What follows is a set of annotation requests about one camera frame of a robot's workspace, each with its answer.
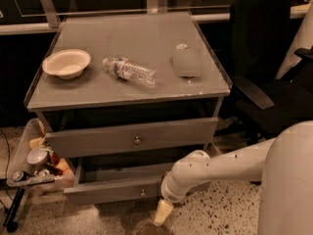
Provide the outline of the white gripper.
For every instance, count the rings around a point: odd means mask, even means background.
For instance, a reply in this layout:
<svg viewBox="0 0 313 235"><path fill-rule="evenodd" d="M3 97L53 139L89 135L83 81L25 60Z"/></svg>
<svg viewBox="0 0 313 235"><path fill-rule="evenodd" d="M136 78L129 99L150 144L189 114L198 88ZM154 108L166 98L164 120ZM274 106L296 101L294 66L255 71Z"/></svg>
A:
<svg viewBox="0 0 313 235"><path fill-rule="evenodd" d="M162 226L169 215L172 213L174 206L172 203L181 202L187 195L189 188L181 186L168 172L161 182L160 192L165 200L160 200L157 204L154 218L155 226Z"/></svg>

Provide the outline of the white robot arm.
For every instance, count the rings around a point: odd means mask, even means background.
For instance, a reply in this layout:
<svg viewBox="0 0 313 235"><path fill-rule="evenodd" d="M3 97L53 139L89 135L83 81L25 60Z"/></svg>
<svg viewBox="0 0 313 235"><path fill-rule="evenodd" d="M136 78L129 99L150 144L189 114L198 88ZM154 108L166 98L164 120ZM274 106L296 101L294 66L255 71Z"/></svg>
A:
<svg viewBox="0 0 313 235"><path fill-rule="evenodd" d="M226 155L195 150L179 160L162 180L154 225L192 188L213 180L261 183L257 235L313 235L313 121Z"/></svg>

